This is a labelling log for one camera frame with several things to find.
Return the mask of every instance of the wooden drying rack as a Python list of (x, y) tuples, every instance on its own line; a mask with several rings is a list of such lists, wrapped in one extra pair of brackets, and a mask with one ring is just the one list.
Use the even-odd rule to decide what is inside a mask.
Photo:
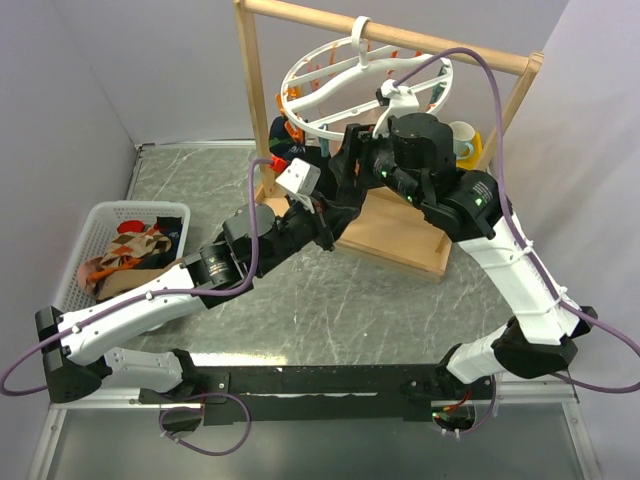
[[(270, 158), (269, 119), (264, 99), (255, 15), (287, 20), (343, 35), (351, 35), (355, 19), (275, 0), (233, 0), (233, 2), (256, 149), (259, 157)], [(467, 47), (482, 55), (492, 70), (518, 76), (503, 107), (502, 122), (505, 131), (529, 91), (543, 60), (543, 55), (539, 52), (523, 57), (374, 22), (366, 24), (362, 37), (430, 54), (440, 53), (453, 47)], [(449, 58), (478, 65), (475, 60), (466, 55), (451, 55)], [(488, 166), (495, 148), (496, 132), (494, 130), (485, 143), (476, 168), (485, 169)], [(275, 173), (262, 165), (261, 175), (262, 183), (256, 192), (258, 202), (267, 203), (276, 213), (282, 213), (286, 210), (287, 204), (275, 183)], [(451, 240), (444, 232), (426, 223), (420, 211), (405, 203), (390, 190), (381, 188), (369, 193), (360, 217), (347, 228), (337, 242), (337, 247), (339, 250), (439, 282), (447, 266)]]

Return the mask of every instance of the metal table surface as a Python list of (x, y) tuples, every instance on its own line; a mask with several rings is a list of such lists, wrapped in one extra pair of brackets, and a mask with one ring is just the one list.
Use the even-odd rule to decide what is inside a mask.
[[(253, 156), (251, 148), (144, 149), (132, 198), (188, 205), (185, 252), (197, 251), (246, 203)], [(455, 246), (444, 280), (434, 285), (313, 245), (257, 280), (252, 292), (125, 347), (181, 348), (206, 364), (429, 363), (510, 316), (484, 272)]]

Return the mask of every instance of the white plastic basket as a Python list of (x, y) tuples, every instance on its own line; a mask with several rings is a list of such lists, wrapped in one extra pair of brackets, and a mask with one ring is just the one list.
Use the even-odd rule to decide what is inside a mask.
[(76, 280), (78, 267), (93, 257), (104, 254), (117, 228), (126, 220), (141, 220), (153, 225), (157, 217), (182, 218), (182, 233), (178, 244), (177, 258), (184, 252), (191, 210), (183, 203), (119, 201), (99, 203), (91, 209), (82, 228), (80, 238), (71, 254), (54, 305), (62, 312), (72, 312), (95, 305), (95, 299), (87, 295)]

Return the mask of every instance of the fabric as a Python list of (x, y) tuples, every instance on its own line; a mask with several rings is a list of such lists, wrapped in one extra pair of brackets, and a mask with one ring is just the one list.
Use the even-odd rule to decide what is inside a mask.
[(269, 151), (288, 162), (304, 158), (304, 144), (296, 142), (287, 131), (287, 118), (276, 117), (269, 128)]
[(111, 240), (100, 265), (105, 269), (116, 268), (132, 258), (166, 252), (170, 248), (171, 240), (155, 228), (143, 233), (123, 233)]
[(167, 252), (170, 249), (171, 240), (155, 228), (150, 228), (144, 233), (119, 234), (107, 246), (107, 251), (100, 262), (102, 270), (89, 275), (88, 282), (95, 285), (114, 272), (135, 267), (144, 257)]
[(153, 228), (171, 240), (171, 248), (166, 252), (145, 257), (142, 262), (133, 267), (137, 270), (164, 268), (178, 256), (178, 246), (182, 236), (182, 219), (180, 217), (158, 217)]
[(113, 272), (104, 279), (104, 283), (102, 284), (96, 299), (98, 302), (104, 302), (105, 300), (109, 300), (110, 298), (128, 292), (129, 290), (138, 288), (145, 283), (155, 280), (170, 268), (178, 265), (180, 262), (182, 262), (182, 259), (177, 259), (169, 263), (165, 268), (153, 270), (120, 270)]
[(140, 220), (127, 220), (118, 226), (118, 233), (142, 233), (145, 230), (144, 223)]
[(89, 281), (89, 277), (96, 272), (102, 270), (100, 266), (100, 262), (102, 261), (102, 257), (93, 257), (84, 262), (82, 265), (78, 267), (76, 271), (76, 280), (78, 282), (78, 286), (80, 290), (82, 290), (87, 295), (93, 295), (95, 291), (96, 284)]

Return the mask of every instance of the mug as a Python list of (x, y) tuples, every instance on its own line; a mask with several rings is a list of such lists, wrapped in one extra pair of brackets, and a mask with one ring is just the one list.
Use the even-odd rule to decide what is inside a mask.
[(473, 155), (474, 148), (471, 141), (476, 136), (475, 129), (466, 122), (451, 122), (453, 130), (453, 152), (456, 160), (466, 160)]

